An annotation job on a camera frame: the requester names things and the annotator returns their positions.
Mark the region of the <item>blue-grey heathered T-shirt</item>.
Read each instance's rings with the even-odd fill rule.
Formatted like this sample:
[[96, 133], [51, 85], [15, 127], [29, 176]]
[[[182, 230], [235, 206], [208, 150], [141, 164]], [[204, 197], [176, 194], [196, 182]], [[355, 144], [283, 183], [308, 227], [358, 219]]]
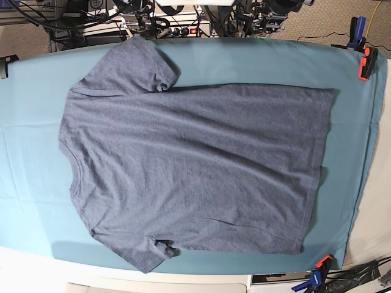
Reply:
[[89, 234], [143, 273], [180, 249], [298, 254], [334, 91], [177, 79], [133, 37], [68, 91], [59, 148]]

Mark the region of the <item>white power strip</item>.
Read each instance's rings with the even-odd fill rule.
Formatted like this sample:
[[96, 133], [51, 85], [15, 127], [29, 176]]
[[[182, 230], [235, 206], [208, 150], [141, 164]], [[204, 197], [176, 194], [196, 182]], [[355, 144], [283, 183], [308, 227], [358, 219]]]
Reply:
[[168, 38], [210, 38], [211, 33], [208, 28], [208, 24], [205, 26], [205, 29], [202, 29], [201, 25], [198, 26], [197, 24], [189, 27], [167, 27], [165, 29], [148, 25], [142, 29], [133, 31], [133, 33], [151, 40]]

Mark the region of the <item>teal table cloth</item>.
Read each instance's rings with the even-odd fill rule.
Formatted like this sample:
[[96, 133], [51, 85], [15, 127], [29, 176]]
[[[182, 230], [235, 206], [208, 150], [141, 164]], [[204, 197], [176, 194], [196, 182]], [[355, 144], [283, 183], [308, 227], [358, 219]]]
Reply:
[[[324, 255], [343, 264], [347, 242], [380, 144], [390, 60], [380, 54], [369, 80], [360, 54], [314, 43], [249, 38], [159, 40], [179, 69], [179, 87], [251, 82], [335, 89], [322, 176], [309, 232], [298, 255], [183, 250], [157, 271], [261, 274], [311, 269]], [[72, 170], [57, 142], [68, 90], [109, 45], [46, 54], [9, 65], [1, 81], [1, 245], [112, 269], [131, 265], [95, 241], [70, 200]]]

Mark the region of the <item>orange blue clamp bottom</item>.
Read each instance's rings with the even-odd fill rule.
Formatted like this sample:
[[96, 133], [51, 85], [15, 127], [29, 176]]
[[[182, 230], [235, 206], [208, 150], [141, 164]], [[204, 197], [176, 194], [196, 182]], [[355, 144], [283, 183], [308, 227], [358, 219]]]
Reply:
[[324, 292], [326, 287], [326, 278], [331, 269], [333, 255], [326, 255], [319, 260], [309, 275], [308, 280], [291, 288], [293, 292]]

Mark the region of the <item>orange black clamp top right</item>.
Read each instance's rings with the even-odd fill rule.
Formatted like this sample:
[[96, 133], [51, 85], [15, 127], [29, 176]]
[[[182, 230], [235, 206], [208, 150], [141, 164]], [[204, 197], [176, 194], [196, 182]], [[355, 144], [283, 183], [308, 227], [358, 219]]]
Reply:
[[360, 59], [358, 78], [364, 81], [369, 80], [378, 59], [378, 49], [366, 47], [364, 55]]

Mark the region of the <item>black plastic bag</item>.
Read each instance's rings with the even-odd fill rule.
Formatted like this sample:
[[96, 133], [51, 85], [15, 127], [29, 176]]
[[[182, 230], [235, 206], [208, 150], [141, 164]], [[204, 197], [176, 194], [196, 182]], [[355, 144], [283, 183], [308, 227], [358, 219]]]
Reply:
[[379, 261], [373, 260], [329, 277], [324, 292], [348, 292], [358, 286], [374, 281], [380, 276]]

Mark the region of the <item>black clamp left edge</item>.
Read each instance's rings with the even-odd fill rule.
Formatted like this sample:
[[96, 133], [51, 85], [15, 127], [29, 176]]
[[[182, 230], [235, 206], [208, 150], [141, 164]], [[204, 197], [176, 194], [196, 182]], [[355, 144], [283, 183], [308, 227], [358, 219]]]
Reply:
[[4, 56], [0, 58], [0, 78], [1, 79], [6, 79], [8, 78], [8, 66], [10, 63], [15, 62], [19, 60], [19, 57], [14, 54], [14, 55], [9, 55], [9, 56]]

